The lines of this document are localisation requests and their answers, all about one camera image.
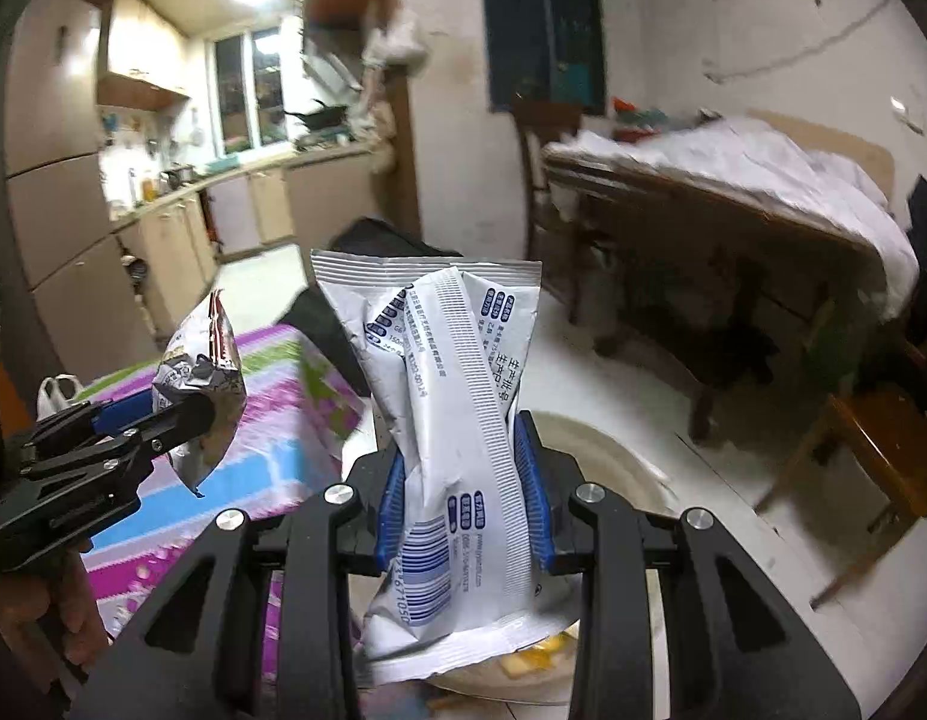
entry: crumpled snack bag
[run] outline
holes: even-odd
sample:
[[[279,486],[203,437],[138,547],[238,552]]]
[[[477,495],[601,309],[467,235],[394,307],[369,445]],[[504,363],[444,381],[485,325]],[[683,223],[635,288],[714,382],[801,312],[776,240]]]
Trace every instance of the crumpled snack bag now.
[[[220,290],[213,290],[177,328],[160,360],[152,389],[153,410],[179,403],[194,392],[204,394],[214,404],[210,431],[169,452],[180,481],[200,495],[197,486],[223,460],[246,406],[244,374]]]

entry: kitchen cabinet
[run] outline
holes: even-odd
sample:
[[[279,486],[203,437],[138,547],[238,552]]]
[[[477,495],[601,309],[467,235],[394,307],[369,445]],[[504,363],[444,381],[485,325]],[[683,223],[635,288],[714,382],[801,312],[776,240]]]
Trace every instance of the kitchen cabinet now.
[[[184,201],[153,209],[119,233],[124,246],[149,266],[143,301],[161,336],[173,334],[207,288],[186,210]]]
[[[203,210],[200,208],[200,198],[196,194],[188,194],[184,200],[184,214],[187,219],[187,229],[190,233],[193,252],[203,276],[203,284],[208,285],[217,278],[217,258],[207,235],[207,225],[203,220]]]
[[[211,186],[207,192],[223,254],[258,248],[260,235],[247,177],[238,175]]]
[[[83,382],[157,354],[120,256],[109,235],[32,293],[63,370]]]
[[[260,242],[270,244],[293,235],[293,218],[289,213],[287,185],[282,170],[252,172],[250,194],[257,215]]]
[[[31,0],[6,70],[6,175],[97,150],[100,11],[81,0]]]
[[[287,197],[302,252],[325,248],[361,217],[378,217],[369,154],[354,154],[291,167]]]
[[[103,14],[97,102],[160,110],[187,96],[186,39],[140,0]]]
[[[110,233],[96,154],[15,175],[6,194],[30,288]]]

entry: cable on wall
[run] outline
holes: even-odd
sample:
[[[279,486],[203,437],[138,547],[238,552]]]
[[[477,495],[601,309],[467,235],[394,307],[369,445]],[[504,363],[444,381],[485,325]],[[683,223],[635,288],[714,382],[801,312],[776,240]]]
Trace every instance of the cable on wall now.
[[[777,70],[792,67],[793,65],[796,65],[811,56],[821,55],[823,52],[826,52],[826,50],[834,47],[837,43],[841,43],[842,41],[846,40],[848,37],[850,37],[850,35],[852,35],[854,32],[876,17],[877,14],[879,14],[890,4],[891,1],[892,0],[880,0],[877,4],[866,11],[865,14],[860,16],[860,18],[850,22],[843,29],[839,30],[839,32],[837,32],[835,35],[831,35],[830,37],[821,40],[815,46],[807,46],[805,49],[796,52],[793,56],[777,59],[776,61],[770,62],[767,65],[751,68],[749,70],[734,71],[733,73],[715,73],[714,71],[707,71],[704,73],[704,75],[707,77],[707,79],[710,79],[716,84],[724,84],[726,81],[752,79],[755,76],[764,76],[767,73],[773,73]]]

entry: human hand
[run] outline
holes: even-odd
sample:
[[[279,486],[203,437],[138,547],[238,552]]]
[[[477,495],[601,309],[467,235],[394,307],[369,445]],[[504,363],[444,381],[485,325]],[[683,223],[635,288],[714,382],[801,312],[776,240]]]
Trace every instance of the human hand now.
[[[72,664],[90,667],[107,647],[107,635],[83,560],[76,551],[63,557],[59,578],[52,584],[36,574],[0,575],[0,633],[40,690],[58,676],[57,657],[33,625],[57,604],[65,629],[63,655]]]

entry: colorful striped tablecloth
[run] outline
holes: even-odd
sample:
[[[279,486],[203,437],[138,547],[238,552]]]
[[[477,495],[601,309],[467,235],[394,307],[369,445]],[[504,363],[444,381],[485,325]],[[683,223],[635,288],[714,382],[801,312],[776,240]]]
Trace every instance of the colorful striped tablecloth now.
[[[95,536],[94,549],[84,556],[111,635],[221,509],[238,507],[253,519],[279,514],[340,480],[340,451],[364,408],[359,397],[292,327],[244,334],[236,346],[246,409],[226,457],[199,487],[204,497],[187,490],[160,458],[140,485],[138,512]],[[80,397],[100,401],[134,394],[150,386],[156,367],[153,362],[121,370],[93,382]],[[272,640],[277,620],[271,605]]]

